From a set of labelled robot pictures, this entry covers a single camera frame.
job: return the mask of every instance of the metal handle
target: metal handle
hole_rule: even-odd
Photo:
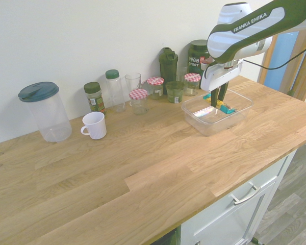
[[[238,200],[235,196],[233,196],[234,201],[235,201],[234,205],[236,206],[236,205],[239,205],[241,203],[244,203],[244,202],[248,201],[249,199],[254,197],[257,193],[259,193],[261,187],[256,187],[256,186],[253,185],[253,189],[255,191],[252,194],[248,195],[247,197],[243,198],[242,200]]]

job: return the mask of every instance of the plastic pitcher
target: plastic pitcher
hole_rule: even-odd
[[[55,83],[41,82],[23,88],[18,94],[31,110],[43,138],[49,142],[63,141],[71,135],[71,125],[58,92]]]

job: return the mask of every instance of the laminate floor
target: laminate floor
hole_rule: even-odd
[[[306,245],[306,144],[297,150],[254,236],[265,245]]]

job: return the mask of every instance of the checkered jar lid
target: checkered jar lid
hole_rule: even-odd
[[[185,80],[187,82],[199,82],[200,75],[196,73],[188,73],[185,75]]]
[[[142,88],[136,88],[132,92],[129,93],[129,97],[132,100],[141,100],[147,97],[147,91]]]
[[[154,85],[154,86],[161,85],[163,84],[163,82],[164,82],[164,79],[160,77],[153,77],[153,78],[147,79],[147,83],[149,85]]]

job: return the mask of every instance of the green cap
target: green cap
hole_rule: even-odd
[[[96,93],[101,90],[100,84],[98,82],[90,82],[84,85],[85,93]]]
[[[107,70],[106,71],[106,78],[107,79],[115,79],[119,77],[118,70]]]
[[[18,97],[23,102],[42,101],[58,93],[59,87],[52,82],[40,82],[23,88]]]

